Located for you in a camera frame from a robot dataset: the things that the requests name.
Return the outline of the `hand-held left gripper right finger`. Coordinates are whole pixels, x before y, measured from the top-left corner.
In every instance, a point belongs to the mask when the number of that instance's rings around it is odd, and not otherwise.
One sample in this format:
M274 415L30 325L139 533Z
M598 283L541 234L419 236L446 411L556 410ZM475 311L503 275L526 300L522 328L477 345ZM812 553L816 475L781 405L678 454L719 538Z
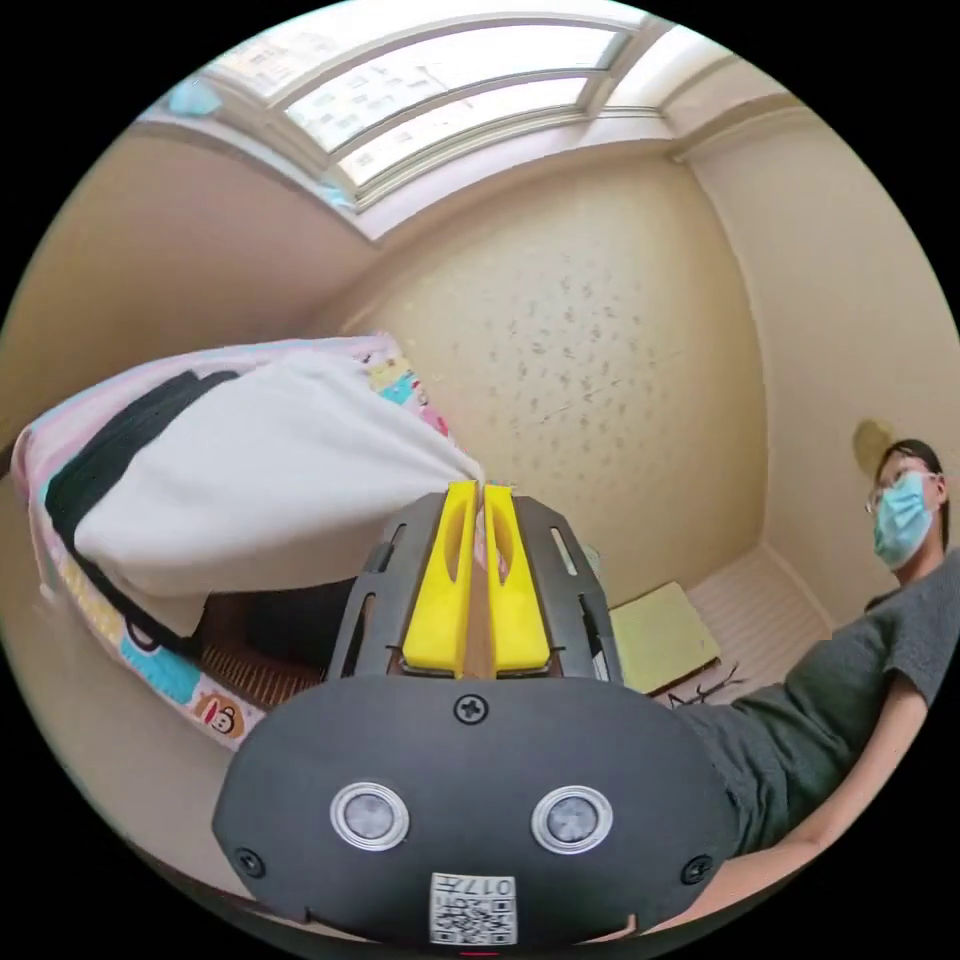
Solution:
M484 522L494 674L542 674L549 641L510 488L484 486Z

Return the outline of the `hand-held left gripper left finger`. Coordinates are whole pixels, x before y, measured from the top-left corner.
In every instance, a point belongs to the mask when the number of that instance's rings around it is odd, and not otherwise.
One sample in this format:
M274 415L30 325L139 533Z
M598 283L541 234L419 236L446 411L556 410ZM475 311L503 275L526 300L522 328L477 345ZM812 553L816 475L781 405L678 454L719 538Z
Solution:
M402 645L410 673L464 675L476 516L477 484L450 484L439 502Z

